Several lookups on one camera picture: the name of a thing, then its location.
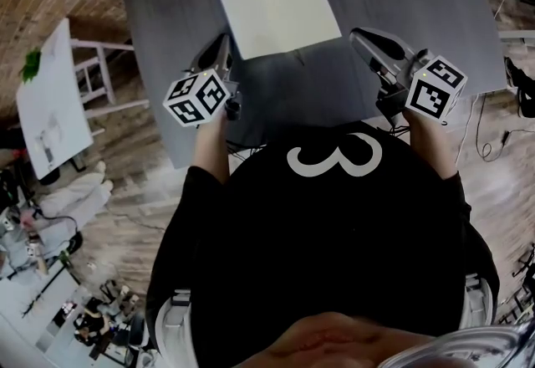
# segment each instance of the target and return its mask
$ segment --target black sleeve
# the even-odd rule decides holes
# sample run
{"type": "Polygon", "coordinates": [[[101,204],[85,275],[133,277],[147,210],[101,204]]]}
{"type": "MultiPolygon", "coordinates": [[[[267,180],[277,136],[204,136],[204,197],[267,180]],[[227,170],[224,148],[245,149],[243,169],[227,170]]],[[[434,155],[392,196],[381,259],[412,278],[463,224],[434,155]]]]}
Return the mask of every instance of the black sleeve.
{"type": "Polygon", "coordinates": [[[496,265],[492,259],[491,249],[480,233],[470,224],[471,206],[466,203],[465,192],[462,187],[461,176],[457,172],[454,176],[444,180],[446,194],[461,214],[463,222],[463,241],[465,250],[466,274],[477,273],[484,278],[492,291],[494,315],[497,309],[497,296],[500,291],[500,279],[496,265]]]}
{"type": "Polygon", "coordinates": [[[207,227],[214,224],[209,215],[218,211],[222,194],[223,185],[213,175],[200,167],[190,167],[181,201],[161,240],[147,291],[145,317],[155,347],[158,312],[175,289],[191,288],[196,247],[207,227]]]}

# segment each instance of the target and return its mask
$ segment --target desk with equipment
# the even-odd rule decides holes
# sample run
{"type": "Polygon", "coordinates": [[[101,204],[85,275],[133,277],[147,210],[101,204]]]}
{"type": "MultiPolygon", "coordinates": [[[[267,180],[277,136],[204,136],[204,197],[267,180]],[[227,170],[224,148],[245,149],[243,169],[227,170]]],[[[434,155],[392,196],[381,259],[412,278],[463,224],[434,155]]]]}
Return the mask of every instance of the desk with equipment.
{"type": "MultiPolygon", "coordinates": [[[[240,120],[229,125],[228,140],[258,146],[297,126],[340,125],[377,116],[379,80],[349,42],[354,28],[394,34],[415,52],[429,49],[447,58],[466,74],[463,95],[505,87],[500,42],[487,0],[328,2],[340,38],[248,60],[232,49],[230,79],[239,83],[242,110],[240,120]]],[[[163,101],[199,51],[235,28],[231,32],[222,0],[125,0],[125,5],[164,145],[175,167],[188,166],[195,127],[178,124],[163,101]]]]}

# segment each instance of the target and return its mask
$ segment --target white cable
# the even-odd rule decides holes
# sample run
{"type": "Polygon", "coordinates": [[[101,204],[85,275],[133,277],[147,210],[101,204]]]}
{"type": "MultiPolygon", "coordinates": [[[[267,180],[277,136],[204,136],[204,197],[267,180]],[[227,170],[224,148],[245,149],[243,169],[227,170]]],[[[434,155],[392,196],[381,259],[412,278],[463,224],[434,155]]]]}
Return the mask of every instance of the white cable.
{"type": "Polygon", "coordinates": [[[474,111],[474,105],[476,104],[478,99],[479,99],[479,95],[477,95],[474,101],[471,103],[470,114],[468,115],[468,121],[466,122],[466,127],[465,127],[465,134],[462,137],[461,145],[459,146],[459,152],[457,152],[457,158],[455,159],[456,166],[457,166],[457,162],[459,161],[459,157],[461,156],[462,147],[465,145],[466,134],[468,133],[468,126],[470,125],[470,120],[471,120],[471,113],[474,111]]]}
{"type": "Polygon", "coordinates": [[[500,6],[498,7],[498,10],[496,10],[496,13],[494,14],[494,20],[496,20],[496,16],[498,15],[500,10],[502,9],[502,5],[503,5],[504,2],[505,2],[505,0],[502,0],[502,2],[500,3],[500,6]]]}

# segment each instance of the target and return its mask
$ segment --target green plant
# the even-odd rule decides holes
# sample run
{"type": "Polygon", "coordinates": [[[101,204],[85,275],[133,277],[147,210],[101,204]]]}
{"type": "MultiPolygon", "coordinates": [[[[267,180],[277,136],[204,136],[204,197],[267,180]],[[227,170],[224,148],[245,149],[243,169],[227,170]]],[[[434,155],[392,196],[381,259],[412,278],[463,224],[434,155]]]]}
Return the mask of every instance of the green plant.
{"type": "Polygon", "coordinates": [[[20,74],[23,76],[23,82],[27,83],[35,78],[39,72],[39,63],[41,62],[41,51],[33,49],[26,54],[26,64],[21,69],[20,74]]]}

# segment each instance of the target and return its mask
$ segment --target white cube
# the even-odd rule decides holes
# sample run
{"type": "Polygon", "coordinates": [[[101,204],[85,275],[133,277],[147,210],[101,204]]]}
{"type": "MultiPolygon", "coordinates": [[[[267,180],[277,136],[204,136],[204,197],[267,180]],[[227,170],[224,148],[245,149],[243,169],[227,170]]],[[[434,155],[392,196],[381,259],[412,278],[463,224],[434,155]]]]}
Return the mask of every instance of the white cube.
{"type": "Polygon", "coordinates": [[[229,97],[216,71],[208,69],[172,82],[163,105],[187,127],[210,121],[229,97]]]}
{"type": "Polygon", "coordinates": [[[415,73],[405,107],[443,121],[461,96],[468,78],[442,56],[415,73]]]}

